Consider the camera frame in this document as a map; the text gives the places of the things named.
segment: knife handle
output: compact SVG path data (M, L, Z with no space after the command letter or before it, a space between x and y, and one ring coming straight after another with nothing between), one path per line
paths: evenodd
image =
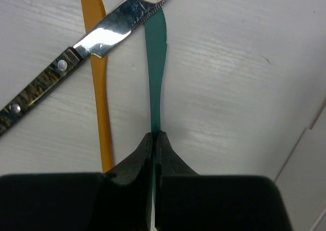
M60 54L0 111L0 136L39 104L83 62L84 59L72 47L68 47Z
M106 68L107 56L99 58L91 56L92 74L94 82L97 126L100 143L102 172L114 167L114 154L106 95Z

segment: metal knife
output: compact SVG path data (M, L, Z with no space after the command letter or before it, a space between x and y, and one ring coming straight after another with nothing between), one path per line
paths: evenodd
M91 55L100 58L129 37L168 0L124 0L89 33L63 51L0 111L0 136L6 133Z

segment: patterned knife handle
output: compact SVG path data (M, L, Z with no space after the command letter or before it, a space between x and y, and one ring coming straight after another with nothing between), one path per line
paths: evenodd
M0 137L41 102L84 60L71 47L60 54L25 89L0 111Z

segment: plastic knife handle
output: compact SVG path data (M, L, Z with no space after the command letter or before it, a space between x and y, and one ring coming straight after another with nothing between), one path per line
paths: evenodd
M167 56L167 26L163 10L145 22L145 41L149 75L151 131L157 137L161 129L160 98Z
M107 172L114 167L114 154L110 128L106 96L106 61L107 56L102 59L91 56L91 65L94 82L98 136L101 151L102 171Z
M72 74L84 60L71 47L60 54L29 85L0 111L0 136L39 104L56 86Z

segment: plastic knife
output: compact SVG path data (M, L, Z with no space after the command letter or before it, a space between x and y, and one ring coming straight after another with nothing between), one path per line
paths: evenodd
M86 33L88 33L101 19L104 18L104 4L102 0L81 0L81 7L83 10L85 30ZM114 167L110 117L106 96L107 56L103 58L91 56L90 61L94 82L102 172L107 172Z
M145 22L145 41L149 76L151 131L154 137L161 130L160 96L167 56L167 25L163 10Z

